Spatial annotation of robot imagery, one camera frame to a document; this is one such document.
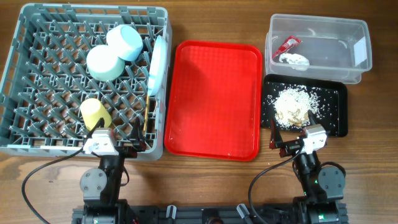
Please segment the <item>transparent bin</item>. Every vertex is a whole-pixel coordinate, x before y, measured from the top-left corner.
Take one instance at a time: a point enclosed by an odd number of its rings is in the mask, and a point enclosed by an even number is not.
[[[87,71],[87,53],[106,44],[106,33],[120,24],[140,33],[144,49],[137,60],[126,62],[120,77],[96,81]],[[168,44],[167,67],[158,94],[146,104],[157,36]],[[131,123],[134,119],[143,121],[148,107],[147,150],[137,159],[159,159],[163,154],[171,41],[168,13],[162,7],[26,4],[0,84],[0,151],[17,156],[73,154],[88,133],[78,105],[87,98],[97,98],[112,116],[118,146],[135,140]]]
[[[289,50],[310,61],[303,65],[279,62],[272,54],[293,35],[302,42]],[[372,68],[368,25],[362,20],[274,14],[266,38],[266,73],[357,84]]]

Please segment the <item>dish rack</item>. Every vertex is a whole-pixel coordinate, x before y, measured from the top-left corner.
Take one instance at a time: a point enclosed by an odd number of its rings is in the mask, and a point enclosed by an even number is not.
[[[140,33],[144,50],[126,62],[113,81],[93,79],[86,56],[106,44],[106,33],[129,24]],[[146,105],[147,79],[155,39],[168,44],[162,87]],[[18,156],[67,156],[83,145],[88,133],[79,105],[97,98],[112,116],[118,146],[131,145],[132,122],[148,106],[147,150],[139,160],[163,153],[167,70],[172,29],[167,10],[145,6],[26,4],[18,18],[0,85],[0,149]],[[92,156],[81,153],[79,156]]]

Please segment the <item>wooden surface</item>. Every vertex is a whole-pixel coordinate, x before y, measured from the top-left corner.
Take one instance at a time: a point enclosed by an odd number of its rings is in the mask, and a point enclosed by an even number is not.
[[[69,0],[71,4],[83,3]],[[19,11],[28,0],[0,3],[0,70],[4,69]],[[109,1],[86,1],[107,4]],[[264,53],[275,13],[363,19],[371,34],[373,68],[360,84],[348,86],[349,133],[332,138],[318,155],[347,170],[344,203],[350,223],[398,223],[398,24],[396,1],[117,1],[120,5],[165,7],[173,29],[173,49],[183,40],[252,44]],[[281,161],[268,149],[270,132],[261,130],[261,151],[252,162],[174,156],[127,162],[131,181],[121,198],[131,205],[237,205],[247,203],[250,181]],[[40,223],[21,195],[23,178],[52,159],[0,154],[0,223]],[[72,209],[83,205],[81,175],[97,159],[71,159],[46,168],[27,184],[27,194],[51,223],[70,223]],[[261,178],[254,201],[290,202],[302,195],[291,166]]]

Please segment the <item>red tray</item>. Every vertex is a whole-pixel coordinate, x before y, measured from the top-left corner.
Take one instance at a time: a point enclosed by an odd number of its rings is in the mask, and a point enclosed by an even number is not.
[[[188,40],[175,53],[164,144],[184,156],[250,161],[259,152],[262,55]]]

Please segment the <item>red wrapper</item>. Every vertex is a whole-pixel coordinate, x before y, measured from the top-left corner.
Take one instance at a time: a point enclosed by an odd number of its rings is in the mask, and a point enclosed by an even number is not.
[[[280,55],[281,53],[288,51],[288,49],[291,49],[292,47],[296,46],[299,43],[301,43],[301,40],[299,40],[298,38],[291,35],[290,37],[288,37],[285,40],[285,42],[272,55],[272,58],[275,58],[276,56]]]

